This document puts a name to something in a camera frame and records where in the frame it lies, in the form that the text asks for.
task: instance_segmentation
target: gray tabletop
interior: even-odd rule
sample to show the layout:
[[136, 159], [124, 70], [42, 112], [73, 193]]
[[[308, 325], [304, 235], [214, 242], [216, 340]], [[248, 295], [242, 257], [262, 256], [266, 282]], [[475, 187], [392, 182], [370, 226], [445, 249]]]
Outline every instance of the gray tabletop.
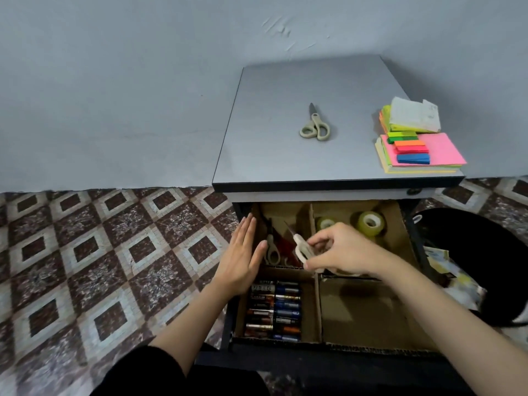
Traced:
[[[462, 176], [383, 171], [378, 113], [394, 96], [408, 98], [375, 55], [246, 67], [213, 185]], [[332, 128], [327, 141], [299, 135], [311, 102]]]

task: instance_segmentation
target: person's right arm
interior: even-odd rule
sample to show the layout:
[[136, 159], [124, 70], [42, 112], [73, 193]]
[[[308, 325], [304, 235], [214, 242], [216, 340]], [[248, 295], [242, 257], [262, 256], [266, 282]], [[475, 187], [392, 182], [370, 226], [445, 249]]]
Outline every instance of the person's right arm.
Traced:
[[440, 351], [479, 396], [527, 395], [528, 354], [459, 305], [411, 264], [366, 239], [351, 226], [335, 224], [308, 243], [326, 252], [305, 268], [367, 273], [389, 285]]

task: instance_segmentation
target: open drawer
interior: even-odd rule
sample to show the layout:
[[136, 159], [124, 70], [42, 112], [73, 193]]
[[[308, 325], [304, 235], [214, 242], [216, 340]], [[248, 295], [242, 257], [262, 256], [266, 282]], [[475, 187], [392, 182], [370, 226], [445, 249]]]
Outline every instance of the open drawer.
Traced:
[[398, 202], [362, 200], [343, 202], [254, 203], [258, 219], [254, 246], [268, 234], [265, 221], [271, 221], [275, 243], [281, 252], [279, 264], [264, 262], [257, 279], [296, 281], [306, 291], [302, 300], [302, 337], [299, 343], [287, 344], [275, 339], [258, 339], [244, 335], [248, 295], [239, 298], [229, 311], [233, 323], [229, 343], [269, 344], [274, 347], [318, 345], [333, 350], [409, 355], [437, 353], [438, 349], [425, 334], [406, 307], [382, 282], [369, 276], [351, 277], [347, 273], [309, 273], [301, 268], [289, 250], [294, 245], [288, 226], [308, 239], [316, 231], [316, 222], [330, 217], [355, 226], [362, 212], [373, 211], [384, 219], [383, 230], [372, 239], [380, 246], [420, 268], [413, 244]]

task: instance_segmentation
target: forearm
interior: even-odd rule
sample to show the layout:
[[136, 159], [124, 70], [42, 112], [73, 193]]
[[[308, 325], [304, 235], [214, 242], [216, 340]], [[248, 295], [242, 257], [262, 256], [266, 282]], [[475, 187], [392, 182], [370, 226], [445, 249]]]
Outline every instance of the forearm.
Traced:
[[188, 374], [207, 334], [230, 296], [213, 281], [150, 343], [178, 361]]
[[394, 256], [379, 273], [478, 395], [525, 394], [528, 354]]

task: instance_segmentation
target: cardboard compartment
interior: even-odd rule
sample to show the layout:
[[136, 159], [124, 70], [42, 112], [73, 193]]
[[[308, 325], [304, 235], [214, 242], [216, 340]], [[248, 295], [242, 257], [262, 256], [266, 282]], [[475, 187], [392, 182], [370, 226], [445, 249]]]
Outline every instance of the cardboard compartment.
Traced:
[[321, 278], [325, 343], [379, 351], [430, 351], [437, 346], [392, 290], [381, 282]]
[[[257, 280], [284, 280], [299, 282], [301, 296], [301, 342], [321, 343], [321, 315], [319, 305], [319, 283], [313, 273], [289, 268], [272, 268], [261, 266]], [[240, 296], [234, 337], [244, 337], [244, 325], [248, 305], [248, 293]], [[281, 340], [262, 339], [266, 342], [282, 342]]]
[[301, 268], [302, 264], [295, 258], [293, 250], [296, 246], [292, 234], [287, 225], [291, 226], [304, 239], [312, 235], [313, 220], [310, 214], [310, 203], [254, 203], [252, 207], [253, 215], [258, 219], [257, 230], [255, 232], [254, 247], [266, 239], [267, 230], [264, 216], [271, 220], [274, 229], [274, 242], [281, 252], [281, 262], [279, 266], [294, 266]]
[[362, 212], [374, 211], [381, 214], [385, 218], [385, 228], [376, 236], [375, 242], [419, 269], [398, 202], [394, 200], [314, 202], [312, 208], [314, 221], [321, 217], [330, 217], [354, 227]]

